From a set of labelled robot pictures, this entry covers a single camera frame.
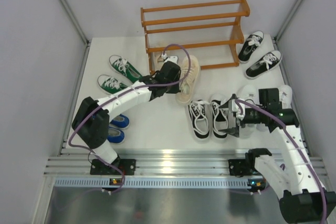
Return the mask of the beige sneaker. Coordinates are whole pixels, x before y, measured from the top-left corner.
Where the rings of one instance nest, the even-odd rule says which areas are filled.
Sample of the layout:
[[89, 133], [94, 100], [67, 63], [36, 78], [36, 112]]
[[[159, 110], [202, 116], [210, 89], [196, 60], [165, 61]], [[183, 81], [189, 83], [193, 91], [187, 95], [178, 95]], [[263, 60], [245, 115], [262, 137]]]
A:
[[176, 100], [182, 105], [187, 105], [191, 102], [192, 96], [194, 95], [195, 86], [197, 83], [197, 79], [200, 75], [200, 64], [198, 62], [198, 59], [190, 55], [191, 60], [191, 67], [188, 71], [189, 67], [189, 59], [188, 57], [185, 57], [180, 65], [181, 67], [181, 77], [182, 79], [188, 72], [188, 75], [186, 78], [179, 83], [180, 92], [176, 94]]
[[166, 53], [162, 53], [162, 52], [154, 52], [153, 53], [154, 59], [153, 59], [153, 63], [154, 63], [154, 70], [160, 70], [165, 62], [165, 60], [167, 59], [167, 54]]

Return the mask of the green sneaker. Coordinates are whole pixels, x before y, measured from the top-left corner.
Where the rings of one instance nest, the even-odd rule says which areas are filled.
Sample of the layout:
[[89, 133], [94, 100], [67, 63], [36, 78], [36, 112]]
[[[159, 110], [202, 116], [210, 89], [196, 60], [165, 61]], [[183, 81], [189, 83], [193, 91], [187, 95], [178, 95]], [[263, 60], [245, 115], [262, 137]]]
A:
[[130, 81], [116, 78], [107, 74], [101, 74], [97, 78], [99, 88], [107, 94], [115, 94], [131, 86]]
[[119, 55], [110, 56], [109, 64], [114, 71], [123, 75], [132, 83], [142, 78], [142, 74], [128, 60]]

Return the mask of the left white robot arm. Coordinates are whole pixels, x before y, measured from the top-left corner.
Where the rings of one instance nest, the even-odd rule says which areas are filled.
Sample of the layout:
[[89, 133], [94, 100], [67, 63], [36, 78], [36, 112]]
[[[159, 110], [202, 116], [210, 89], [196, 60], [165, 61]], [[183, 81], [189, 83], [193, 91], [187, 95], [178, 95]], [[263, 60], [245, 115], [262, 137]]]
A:
[[68, 140], [71, 147], [93, 152], [102, 162], [101, 168], [110, 175], [120, 167], [119, 155], [108, 141], [109, 124], [121, 113], [139, 104], [175, 93], [180, 82], [179, 65], [168, 61], [153, 75], [142, 77], [126, 89], [100, 99], [85, 98], [72, 122], [73, 133]]

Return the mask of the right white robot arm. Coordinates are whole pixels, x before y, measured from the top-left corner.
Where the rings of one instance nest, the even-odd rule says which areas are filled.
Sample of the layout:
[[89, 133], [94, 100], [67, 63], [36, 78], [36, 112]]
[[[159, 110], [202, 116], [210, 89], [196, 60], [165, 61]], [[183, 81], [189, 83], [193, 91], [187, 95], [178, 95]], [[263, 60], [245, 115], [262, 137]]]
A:
[[277, 88], [260, 89], [258, 104], [233, 94], [220, 109], [228, 112], [224, 133], [239, 137], [247, 124], [268, 127], [270, 140], [277, 144], [284, 163], [281, 168], [267, 148], [250, 149], [244, 170], [260, 174], [279, 199], [286, 223], [325, 223], [335, 208], [335, 192], [328, 191], [315, 172], [303, 144], [298, 118], [293, 109], [282, 107]]

